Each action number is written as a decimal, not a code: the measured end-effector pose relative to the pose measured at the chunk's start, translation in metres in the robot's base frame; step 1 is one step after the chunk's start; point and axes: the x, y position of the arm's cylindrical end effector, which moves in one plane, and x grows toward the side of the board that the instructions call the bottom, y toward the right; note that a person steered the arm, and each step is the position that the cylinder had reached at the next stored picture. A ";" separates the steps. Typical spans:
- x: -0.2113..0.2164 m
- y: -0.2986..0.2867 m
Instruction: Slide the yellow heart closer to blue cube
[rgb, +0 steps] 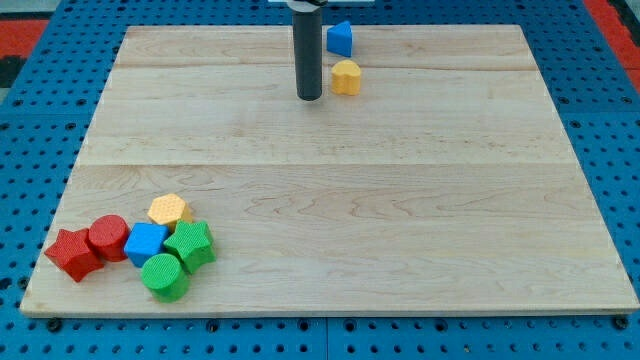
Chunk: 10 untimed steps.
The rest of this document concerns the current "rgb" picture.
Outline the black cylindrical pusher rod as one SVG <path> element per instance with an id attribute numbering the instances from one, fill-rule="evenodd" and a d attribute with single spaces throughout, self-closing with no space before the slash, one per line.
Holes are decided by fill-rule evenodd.
<path id="1" fill-rule="evenodd" d="M 291 11 L 297 96 L 314 101 L 322 95 L 322 8 L 292 3 Z"/>

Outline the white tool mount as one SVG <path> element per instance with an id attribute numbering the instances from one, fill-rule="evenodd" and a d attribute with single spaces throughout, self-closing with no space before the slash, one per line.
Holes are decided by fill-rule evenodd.
<path id="1" fill-rule="evenodd" d="M 316 6 L 373 6 L 375 0 L 267 0 L 271 4 L 302 3 Z"/>

